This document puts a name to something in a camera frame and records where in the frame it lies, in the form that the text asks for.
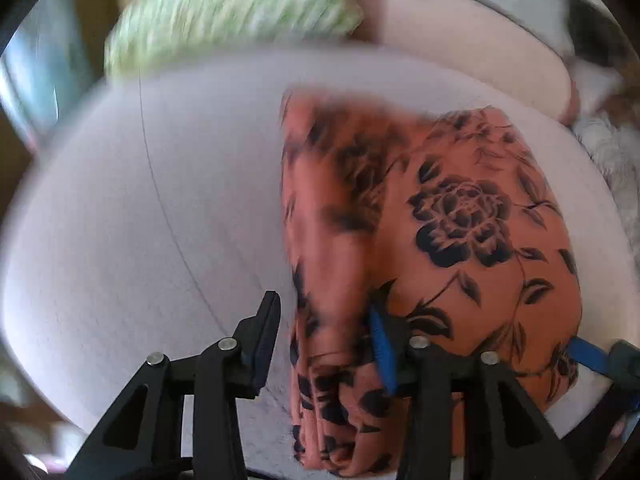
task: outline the silver screw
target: silver screw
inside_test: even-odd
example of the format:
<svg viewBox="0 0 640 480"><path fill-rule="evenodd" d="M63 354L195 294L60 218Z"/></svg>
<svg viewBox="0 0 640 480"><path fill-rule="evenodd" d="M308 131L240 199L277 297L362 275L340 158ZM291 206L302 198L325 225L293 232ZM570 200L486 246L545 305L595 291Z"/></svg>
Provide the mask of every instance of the silver screw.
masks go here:
<svg viewBox="0 0 640 480"><path fill-rule="evenodd" d="M218 348L221 350L233 350L236 346L238 346L238 341L232 337L225 337L218 342Z"/></svg>
<svg viewBox="0 0 640 480"><path fill-rule="evenodd" d="M149 366L158 366L162 361L164 361L164 354L162 352L153 352L146 356L146 364Z"/></svg>
<svg viewBox="0 0 640 480"><path fill-rule="evenodd" d="M500 357L496 352L482 352L480 360L486 365L493 366L500 362Z"/></svg>
<svg viewBox="0 0 640 480"><path fill-rule="evenodd" d="M429 338L425 335L414 335L409 339L409 346L411 348L427 348L429 346Z"/></svg>

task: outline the white fur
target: white fur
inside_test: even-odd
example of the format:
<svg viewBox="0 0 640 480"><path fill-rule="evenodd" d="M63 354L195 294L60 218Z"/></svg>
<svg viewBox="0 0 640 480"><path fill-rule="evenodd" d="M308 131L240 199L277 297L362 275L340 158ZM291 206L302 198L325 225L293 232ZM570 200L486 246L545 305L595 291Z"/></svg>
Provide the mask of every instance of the white fur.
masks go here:
<svg viewBox="0 0 640 480"><path fill-rule="evenodd" d="M616 128L605 114L581 118L574 135L602 172L640 270L640 132Z"/></svg>

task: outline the orange floral cloth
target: orange floral cloth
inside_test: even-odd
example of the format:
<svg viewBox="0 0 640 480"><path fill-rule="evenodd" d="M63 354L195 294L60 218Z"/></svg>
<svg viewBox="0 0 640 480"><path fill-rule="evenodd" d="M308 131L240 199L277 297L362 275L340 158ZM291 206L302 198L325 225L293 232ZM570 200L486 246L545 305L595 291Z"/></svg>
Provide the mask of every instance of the orange floral cloth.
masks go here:
<svg viewBox="0 0 640 480"><path fill-rule="evenodd" d="M295 91L282 110L282 206L298 294L295 457L338 476L398 466L407 399L385 395L366 301L460 355L497 351L545 410L574 383L580 291L562 214L496 108L441 117ZM463 453L463 406L453 449Z"/></svg>

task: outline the folded cloth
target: folded cloth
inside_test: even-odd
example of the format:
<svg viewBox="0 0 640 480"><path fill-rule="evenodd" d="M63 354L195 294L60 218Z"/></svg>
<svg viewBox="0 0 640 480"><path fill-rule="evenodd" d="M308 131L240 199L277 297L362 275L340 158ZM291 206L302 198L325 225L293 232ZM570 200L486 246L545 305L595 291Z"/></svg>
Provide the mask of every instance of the folded cloth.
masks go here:
<svg viewBox="0 0 640 480"><path fill-rule="evenodd" d="M460 355L496 351L544 410L577 378L581 304L562 215L496 108L412 114L366 98L283 100L282 206L298 294L290 358L295 457L339 476L398 466L408 402L372 356L373 289ZM463 402L453 451L463 454Z"/></svg>

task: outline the green fabric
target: green fabric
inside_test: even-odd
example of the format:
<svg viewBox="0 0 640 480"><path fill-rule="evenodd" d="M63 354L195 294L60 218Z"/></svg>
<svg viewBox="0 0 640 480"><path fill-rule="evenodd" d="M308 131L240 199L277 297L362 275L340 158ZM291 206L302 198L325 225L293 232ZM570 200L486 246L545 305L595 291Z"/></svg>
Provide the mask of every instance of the green fabric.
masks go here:
<svg viewBox="0 0 640 480"><path fill-rule="evenodd" d="M108 76L257 41L344 36L362 19L348 0L137 0L105 44Z"/></svg>

